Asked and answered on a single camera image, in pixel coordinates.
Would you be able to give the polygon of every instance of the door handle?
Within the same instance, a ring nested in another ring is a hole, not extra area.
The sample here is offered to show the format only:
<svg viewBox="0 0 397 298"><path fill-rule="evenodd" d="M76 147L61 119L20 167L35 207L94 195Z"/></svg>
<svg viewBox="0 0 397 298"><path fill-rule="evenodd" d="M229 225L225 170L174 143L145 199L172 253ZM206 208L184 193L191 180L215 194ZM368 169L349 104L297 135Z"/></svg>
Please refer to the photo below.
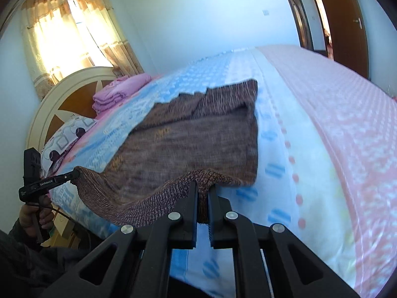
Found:
<svg viewBox="0 0 397 298"><path fill-rule="evenodd" d="M363 28L363 25L361 24L361 18L358 18L357 20L353 20L353 22L358 23L360 25L360 29Z"/></svg>

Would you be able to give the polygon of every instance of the pillow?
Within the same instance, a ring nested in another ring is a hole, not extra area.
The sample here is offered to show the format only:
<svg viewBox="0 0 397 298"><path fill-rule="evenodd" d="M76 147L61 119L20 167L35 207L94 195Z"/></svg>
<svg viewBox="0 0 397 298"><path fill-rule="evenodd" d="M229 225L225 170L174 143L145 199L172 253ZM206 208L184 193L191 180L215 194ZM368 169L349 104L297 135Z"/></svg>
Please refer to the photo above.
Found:
<svg viewBox="0 0 397 298"><path fill-rule="evenodd" d="M61 126L41 150L40 177L47 178L50 173L54 173L77 140L96 123L96 119L73 115L68 122Z"/></svg>

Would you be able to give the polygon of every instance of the hand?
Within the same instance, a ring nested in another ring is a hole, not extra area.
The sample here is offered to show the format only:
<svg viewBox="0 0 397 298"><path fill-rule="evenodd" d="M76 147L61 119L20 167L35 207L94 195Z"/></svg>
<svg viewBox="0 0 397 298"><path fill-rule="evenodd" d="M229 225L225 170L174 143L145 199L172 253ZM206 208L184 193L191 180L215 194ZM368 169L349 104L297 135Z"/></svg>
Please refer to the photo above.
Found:
<svg viewBox="0 0 397 298"><path fill-rule="evenodd" d="M43 206L51 207L51 200L48 196L44 197ZM19 223L22 228L25 230L26 234L31 236L32 238L36 238L36 229L34 228L32 221L32 214L35 214L39 209L39 207L23 205L19 212ZM40 211L40 220L38 223L44 230L51 230L54 226L54 213L50 209L41 209Z"/></svg>

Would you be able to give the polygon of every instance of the door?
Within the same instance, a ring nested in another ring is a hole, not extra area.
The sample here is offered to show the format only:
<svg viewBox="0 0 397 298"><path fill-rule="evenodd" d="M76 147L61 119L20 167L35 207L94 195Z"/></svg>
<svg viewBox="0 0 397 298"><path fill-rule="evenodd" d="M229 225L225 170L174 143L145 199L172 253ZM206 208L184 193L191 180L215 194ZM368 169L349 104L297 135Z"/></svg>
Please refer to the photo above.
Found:
<svg viewBox="0 0 397 298"><path fill-rule="evenodd" d="M333 58L368 78L368 45L357 0L322 0L330 25Z"/></svg>
<svg viewBox="0 0 397 298"><path fill-rule="evenodd" d="M302 0L290 0L292 12L295 13L297 29L299 33L300 46L313 50L312 35L310 33L309 22L304 11Z"/></svg>

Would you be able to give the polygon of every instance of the folded pink blanket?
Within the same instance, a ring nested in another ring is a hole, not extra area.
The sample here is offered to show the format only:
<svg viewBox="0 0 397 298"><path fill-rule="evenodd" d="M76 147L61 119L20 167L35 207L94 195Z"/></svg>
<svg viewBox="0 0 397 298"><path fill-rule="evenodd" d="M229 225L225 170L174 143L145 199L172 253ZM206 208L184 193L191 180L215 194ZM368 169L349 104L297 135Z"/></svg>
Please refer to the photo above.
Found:
<svg viewBox="0 0 397 298"><path fill-rule="evenodd" d="M115 79L93 96L93 109L100 114L110 109L118 102L126 99L149 83L152 77L149 74L138 74L132 77L123 76Z"/></svg>

